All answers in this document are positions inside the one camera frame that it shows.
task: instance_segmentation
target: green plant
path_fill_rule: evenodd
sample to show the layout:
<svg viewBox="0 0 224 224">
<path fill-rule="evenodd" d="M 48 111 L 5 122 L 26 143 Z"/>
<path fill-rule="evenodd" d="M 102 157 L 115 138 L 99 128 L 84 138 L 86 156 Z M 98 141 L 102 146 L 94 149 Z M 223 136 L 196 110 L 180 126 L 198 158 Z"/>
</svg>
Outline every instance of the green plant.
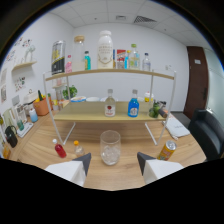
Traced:
<svg viewBox="0 0 224 224">
<path fill-rule="evenodd" d="M 70 91 L 70 97 L 75 97 L 77 94 L 77 89 L 75 88 L 74 85 L 72 85 L 71 87 L 69 87 L 69 91 Z M 67 86 L 66 89 L 63 90 L 63 96 L 65 99 L 68 99 L 68 90 L 67 90 Z"/>
</svg>

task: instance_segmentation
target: can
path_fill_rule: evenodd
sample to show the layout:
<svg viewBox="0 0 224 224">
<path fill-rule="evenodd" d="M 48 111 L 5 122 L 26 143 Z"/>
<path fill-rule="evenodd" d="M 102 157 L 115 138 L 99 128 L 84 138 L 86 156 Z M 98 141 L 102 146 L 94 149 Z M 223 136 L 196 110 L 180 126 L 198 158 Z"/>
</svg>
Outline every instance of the can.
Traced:
<svg viewBox="0 0 224 224">
<path fill-rule="evenodd" d="M 52 60 L 51 60 L 52 75 L 65 72 L 65 41 L 59 40 L 53 44 Z"/>
<path fill-rule="evenodd" d="M 161 150 L 157 159 L 168 160 L 170 158 L 170 156 L 174 153 L 176 148 L 177 148 L 177 145 L 175 142 L 173 142 L 171 140 L 167 141 L 166 144 L 163 146 L 163 149 Z"/>
</svg>

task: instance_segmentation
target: dark door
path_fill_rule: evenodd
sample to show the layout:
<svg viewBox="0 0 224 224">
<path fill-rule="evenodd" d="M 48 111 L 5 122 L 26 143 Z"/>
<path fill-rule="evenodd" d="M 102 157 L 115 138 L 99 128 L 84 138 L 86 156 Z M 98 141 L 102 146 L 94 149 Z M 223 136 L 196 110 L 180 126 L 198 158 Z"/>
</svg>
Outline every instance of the dark door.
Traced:
<svg viewBox="0 0 224 224">
<path fill-rule="evenodd" d="M 205 109 L 208 94 L 208 66 L 201 47 L 187 47 L 189 85 L 184 114 L 191 119 L 196 108 Z"/>
</svg>

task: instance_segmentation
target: wooden table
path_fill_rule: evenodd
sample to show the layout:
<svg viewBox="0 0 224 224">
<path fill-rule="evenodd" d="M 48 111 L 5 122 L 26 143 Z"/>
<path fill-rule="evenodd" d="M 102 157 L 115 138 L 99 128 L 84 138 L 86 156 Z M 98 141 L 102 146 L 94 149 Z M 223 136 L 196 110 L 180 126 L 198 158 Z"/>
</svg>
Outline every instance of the wooden table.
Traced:
<svg viewBox="0 0 224 224">
<path fill-rule="evenodd" d="M 61 136 L 65 138 L 72 123 L 65 121 L 56 121 L 56 123 Z M 158 139 L 163 128 L 161 121 L 148 122 L 148 126 L 155 139 Z M 113 166 L 104 164 L 100 156 L 100 135 L 106 130 L 115 130 L 121 135 L 120 160 Z M 19 140 L 10 159 L 45 169 L 50 164 L 71 161 L 76 158 L 73 141 L 79 140 L 85 153 L 91 153 L 92 156 L 84 187 L 102 190 L 122 190 L 144 186 L 145 182 L 140 171 L 137 153 L 142 152 L 156 157 L 167 140 L 175 141 L 165 130 L 160 144 L 156 146 L 144 122 L 77 123 L 64 146 L 67 157 L 62 159 L 54 149 L 52 143 L 54 138 L 57 138 L 57 135 L 48 114 L 34 123 L 33 128 L 24 139 Z M 169 161 L 178 162 L 187 167 L 205 160 L 206 157 L 202 149 L 191 135 L 181 137 L 175 142 L 177 149 Z"/>
</svg>

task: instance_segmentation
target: chair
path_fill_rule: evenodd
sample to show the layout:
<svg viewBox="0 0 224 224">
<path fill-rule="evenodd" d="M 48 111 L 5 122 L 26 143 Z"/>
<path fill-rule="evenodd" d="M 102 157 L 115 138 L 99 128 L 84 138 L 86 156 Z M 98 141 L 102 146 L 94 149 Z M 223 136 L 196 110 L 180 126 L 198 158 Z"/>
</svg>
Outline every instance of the chair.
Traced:
<svg viewBox="0 0 224 224">
<path fill-rule="evenodd" d="M 224 128 L 211 113 L 196 109 L 188 129 L 204 151 L 206 161 L 223 158 Z"/>
</svg>

